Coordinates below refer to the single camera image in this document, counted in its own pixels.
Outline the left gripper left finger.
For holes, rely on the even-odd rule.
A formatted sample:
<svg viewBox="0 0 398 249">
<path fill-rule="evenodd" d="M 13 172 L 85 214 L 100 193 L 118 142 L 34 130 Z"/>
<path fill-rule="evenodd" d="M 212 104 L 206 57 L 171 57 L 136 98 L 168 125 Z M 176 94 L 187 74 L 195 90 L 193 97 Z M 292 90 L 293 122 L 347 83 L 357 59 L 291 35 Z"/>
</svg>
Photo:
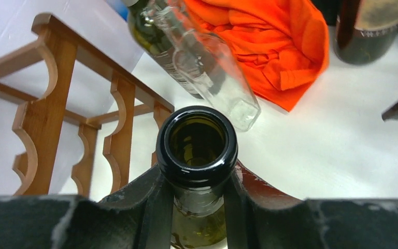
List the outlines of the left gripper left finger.
<svg viewBox="0 0 398 249">
<path fill-rule="evenodd" d="M 154 167 L 100 202 L 0 196 L 0 248 L 169 248 L 173 192 Z"/>
</svg>

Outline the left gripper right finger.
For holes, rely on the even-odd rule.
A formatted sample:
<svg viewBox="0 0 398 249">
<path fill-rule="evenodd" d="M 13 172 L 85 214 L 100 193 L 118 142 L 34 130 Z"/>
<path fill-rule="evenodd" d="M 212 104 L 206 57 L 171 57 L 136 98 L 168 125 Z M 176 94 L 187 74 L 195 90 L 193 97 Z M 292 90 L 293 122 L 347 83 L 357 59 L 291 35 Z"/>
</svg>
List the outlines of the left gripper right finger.
<svg viewBox="0 0 398 249">
<path fill-rule="evenodd" d="M 398 199 L 306 199 L 240 162 L 224 191 L 228 248 L 398 248 Z"/>
</svg>

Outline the dark wine bottle brown label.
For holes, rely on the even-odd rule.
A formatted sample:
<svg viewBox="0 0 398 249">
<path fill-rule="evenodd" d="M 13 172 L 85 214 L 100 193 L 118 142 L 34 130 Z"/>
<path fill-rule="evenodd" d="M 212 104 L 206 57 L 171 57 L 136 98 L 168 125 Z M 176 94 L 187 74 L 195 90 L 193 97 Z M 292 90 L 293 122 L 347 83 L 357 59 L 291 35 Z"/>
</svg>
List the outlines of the dark wine bottle brown label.
<svg viewBox="0 0 398 249">
<path fill-rule="evenodd" d="M 342 1 L 336 20 L 334 51 L 348 64 L 382 57 L 398 33 L 398 0 Z"/>
</svg>

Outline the dark green wine bottle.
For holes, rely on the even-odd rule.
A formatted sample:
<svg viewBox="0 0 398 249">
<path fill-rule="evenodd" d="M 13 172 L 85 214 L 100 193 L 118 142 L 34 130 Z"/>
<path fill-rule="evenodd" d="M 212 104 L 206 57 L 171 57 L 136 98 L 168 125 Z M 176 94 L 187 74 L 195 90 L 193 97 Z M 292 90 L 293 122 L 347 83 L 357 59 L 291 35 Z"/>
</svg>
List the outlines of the dark green wine bottle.
<svg viewBox="0 0 398 249">
<path fill-rule="evenodd" d="M 231 122 L 211 107 L 181 108 L 160 128 L 156 154 L 174 191 L 171 246 L 225 248 L 223 190 L 238 156 Z"/>
</svg>

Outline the small clear glass bottle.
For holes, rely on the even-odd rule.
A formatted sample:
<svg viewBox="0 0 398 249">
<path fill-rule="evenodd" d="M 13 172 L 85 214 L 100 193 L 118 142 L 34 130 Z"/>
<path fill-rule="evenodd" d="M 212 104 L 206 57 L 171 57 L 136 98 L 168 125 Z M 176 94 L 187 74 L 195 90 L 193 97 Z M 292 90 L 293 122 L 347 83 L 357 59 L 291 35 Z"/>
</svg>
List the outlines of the small clear glass bottle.
<svg viewBox="0 0 398 249">
<path fill-rule="evenodd" d="M 175 69 L 235 129 L 248 131 L 261 108 L 226 42 L 197 28 L 180 1 L 150 1 L 147 14 L 173 44 Z"/>
</svg>

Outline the dark wine bottle silver neck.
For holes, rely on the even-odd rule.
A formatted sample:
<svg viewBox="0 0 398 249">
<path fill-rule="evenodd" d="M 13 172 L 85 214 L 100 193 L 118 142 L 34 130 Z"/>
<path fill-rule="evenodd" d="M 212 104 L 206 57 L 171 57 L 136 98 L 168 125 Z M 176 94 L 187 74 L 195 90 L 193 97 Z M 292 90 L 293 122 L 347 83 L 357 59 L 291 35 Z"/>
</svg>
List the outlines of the dark wine bottle silver neck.
<svg viewBox="0 0 398 249">
<path fill-rule="evenodd" d="M 211 55 L 205 53 L 206 49 L 197 36 L 188 35 L 182 42 L 183 45 L 190 46 L 190 49 L 176 51 L 166 34 L 147 15 L 148 0 L 123 3 L 129 10 L 127 24 L 132 37 L 186 92 L 196 99 L 203 98 L 176 66 L 190 76 L 198 77 L 205 73 L 204 84 L 210 93 L 215 95 L 220 92 L 225 76 L 212 71 L 217 63 Z"/>
</svg>

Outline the blue square glass bottle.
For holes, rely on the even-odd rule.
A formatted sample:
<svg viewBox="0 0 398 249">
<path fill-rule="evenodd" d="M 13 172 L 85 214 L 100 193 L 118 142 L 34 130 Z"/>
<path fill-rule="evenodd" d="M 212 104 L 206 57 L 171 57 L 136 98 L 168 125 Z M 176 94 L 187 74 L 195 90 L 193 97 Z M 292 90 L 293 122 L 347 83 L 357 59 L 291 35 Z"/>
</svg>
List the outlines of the blue square glass bottle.
<svg viewBox="0 0 398 249">
<path fill-rule="evenodd" d="M 125 21 L 129 14 L 129 10 L 121 0 L 105 0 L 105 2 Z"/>
</svg>

